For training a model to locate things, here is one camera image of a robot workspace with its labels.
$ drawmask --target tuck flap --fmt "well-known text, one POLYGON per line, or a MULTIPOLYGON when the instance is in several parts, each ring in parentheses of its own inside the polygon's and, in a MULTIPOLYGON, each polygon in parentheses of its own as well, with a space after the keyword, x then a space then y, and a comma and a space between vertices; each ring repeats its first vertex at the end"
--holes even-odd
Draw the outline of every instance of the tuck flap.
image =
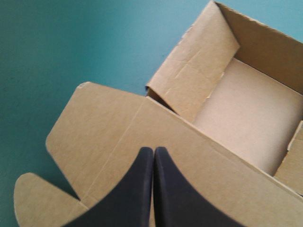
POLYGON ((17 179, 14 206, 21 227, 62 226, 87 211, 79 200, 32 173, 17 179))
POLYGON ((278 168, 275 177, 285 185, 303 195, 303 121, 300 122, 293 139, 289 143, 288 153, 278 168))
POLYGON ((147 87, 192 122, 238 48, 219 8, 211 1, 147 87))

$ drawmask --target cardboard flap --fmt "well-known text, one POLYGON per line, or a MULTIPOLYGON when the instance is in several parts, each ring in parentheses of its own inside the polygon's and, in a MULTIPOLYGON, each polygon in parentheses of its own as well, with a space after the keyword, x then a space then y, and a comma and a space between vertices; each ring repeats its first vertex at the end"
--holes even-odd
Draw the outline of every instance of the cardboard flap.
POLYGON ((303 44, 217 3, 237 38, 235 57, 303 94, 303 44))
POLYGON ((49 133, 47 150, 84 204, 97 202, 86 198, 88 190, 143 100, 128 92, 83 83, 49 133))
POLYGON ((303 195, 303 121, 300 122, 293 139, 289 143, 288 153, 278 168, 275 177, 303 195))
MULTIPOLYGON (((197 192, 243 225, 284 227, 303 222, 299 195, 149 97, 81 85, 47 146, 86 207, 117 185, 141 147, 164 146, 197 192)), ((29 212, 23 216, 31 219, 29 212)))
POLYGON ((209 2, 147 86, 192 122, 239 45, 214 2, 209 2))
POLYGON ((17 179, 14 205, 21 227, 62 226, 87 211, 79 200, 32 173, 17 179))

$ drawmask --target teal background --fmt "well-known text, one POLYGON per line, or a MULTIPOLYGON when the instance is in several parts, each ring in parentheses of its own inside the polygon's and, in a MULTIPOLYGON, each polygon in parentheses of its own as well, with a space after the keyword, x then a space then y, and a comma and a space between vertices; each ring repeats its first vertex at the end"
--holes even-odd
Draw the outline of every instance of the teal background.
MULTIPOLYGON (((75 87, 144 85, 206 0, 0 1, 0 226, 18 226, 16 179, 34 172, 75 196, 45 138, 75 87)), ((303 1, 223 0, 303 41, 303 1)))

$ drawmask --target open cardboard box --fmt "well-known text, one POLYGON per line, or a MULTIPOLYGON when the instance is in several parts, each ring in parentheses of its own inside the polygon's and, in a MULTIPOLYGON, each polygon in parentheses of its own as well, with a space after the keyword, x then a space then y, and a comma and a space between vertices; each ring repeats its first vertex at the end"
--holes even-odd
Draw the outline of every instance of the open cardboard box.
POLYGON ((244 226, 301 226, 302 75, 303 44, 211 1, 147 97, 77 87, 46 146, 80 200, 22 175, 19 225, 63 225, 114 188, 140 147, 164 146, 192 186, 244 226))

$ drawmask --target black object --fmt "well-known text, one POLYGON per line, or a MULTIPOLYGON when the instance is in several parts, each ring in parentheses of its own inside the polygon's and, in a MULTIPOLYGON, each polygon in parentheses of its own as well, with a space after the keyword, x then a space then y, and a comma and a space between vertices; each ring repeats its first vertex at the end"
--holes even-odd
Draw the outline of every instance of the black object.
POLYGON ((65 227, 148 227, 153 152, 141 148, 118 185, 97 205, 65 227))
POLYGON ((165 148, 157 148, 153 198, 157 227, 242 227, 199 194, 165 148))

